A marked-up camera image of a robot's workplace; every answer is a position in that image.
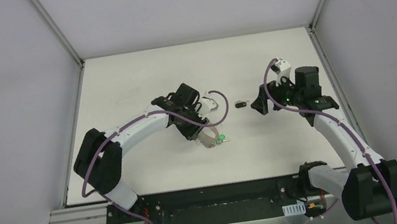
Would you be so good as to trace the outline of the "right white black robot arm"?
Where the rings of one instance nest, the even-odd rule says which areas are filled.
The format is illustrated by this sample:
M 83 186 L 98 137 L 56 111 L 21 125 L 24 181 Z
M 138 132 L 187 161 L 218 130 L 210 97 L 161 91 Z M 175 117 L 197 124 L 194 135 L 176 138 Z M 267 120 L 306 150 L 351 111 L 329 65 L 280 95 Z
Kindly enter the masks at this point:
M 274 110 L 298 112 L 329 142 L 347 169 L 339 172 L 322 161 L 304 163 L 295 182 L 298 197 L 328 192 L 343 203 L 351 219 L 363 220 L 397 214 L 397 161 L 374 152 L 348 126 L 343 111 L 330 96 L 322 95 L 319 68 L 295 69 L 294 81 L 286 76 L 263 83 L 251 108 L 266 115 Z

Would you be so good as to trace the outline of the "keyring with coloured key tags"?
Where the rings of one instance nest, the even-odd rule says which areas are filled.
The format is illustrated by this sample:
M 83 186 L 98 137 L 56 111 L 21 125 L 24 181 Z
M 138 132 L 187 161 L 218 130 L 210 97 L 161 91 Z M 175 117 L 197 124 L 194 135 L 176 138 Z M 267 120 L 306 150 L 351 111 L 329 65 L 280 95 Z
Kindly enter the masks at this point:
M 216 140 L 211 144 L 212 147 L 220 146 L 224 143 L 229 142 L 230 139 L 228 139 L 224 134 L 219 135 Z

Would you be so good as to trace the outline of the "key with black tag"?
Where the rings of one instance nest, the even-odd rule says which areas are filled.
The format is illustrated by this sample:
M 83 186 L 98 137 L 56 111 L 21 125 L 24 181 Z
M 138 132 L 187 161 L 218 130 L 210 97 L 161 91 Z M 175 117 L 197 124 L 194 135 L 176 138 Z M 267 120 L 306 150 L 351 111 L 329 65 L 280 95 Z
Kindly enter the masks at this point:
M 247 105 L 248 105 L 248 101 L 242 101 L 242 100 L 238 100 L 237 102 L 234 103 L 236 109 L 246 107 Z

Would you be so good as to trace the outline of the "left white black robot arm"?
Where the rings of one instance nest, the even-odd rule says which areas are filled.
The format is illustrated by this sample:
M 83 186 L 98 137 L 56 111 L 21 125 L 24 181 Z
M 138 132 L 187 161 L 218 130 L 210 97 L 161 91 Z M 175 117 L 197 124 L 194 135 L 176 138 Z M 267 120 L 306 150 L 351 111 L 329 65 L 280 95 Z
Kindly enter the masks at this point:
M 139 196 L 122 178 L 123 157 L 151 135 L 175 126 L 188 141 L 195 140 L 209 124 L 207 118 L 219 108 L 208 93 L 182 83 L 175 92 L 154 98 L 144 112 L 112 130 L 91 129 L 79 148 L 73 171 L 84 180 L 83 188 L 95 192 L 120 207 L 120 217 L 129 223 L 142 217 Z

